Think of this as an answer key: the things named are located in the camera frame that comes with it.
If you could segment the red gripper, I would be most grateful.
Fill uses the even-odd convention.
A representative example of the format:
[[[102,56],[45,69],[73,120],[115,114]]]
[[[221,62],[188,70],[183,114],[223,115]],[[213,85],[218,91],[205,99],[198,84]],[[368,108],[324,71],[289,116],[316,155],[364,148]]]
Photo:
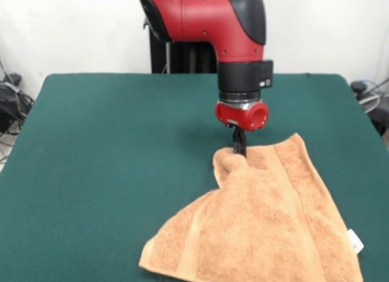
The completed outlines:
[[[268,118],[269,108],[263,101],[254,101],[238,105],[218,101],[215,106],[217,119],[233,129],[233,152],[246,157],[246,133],[262,129]]]

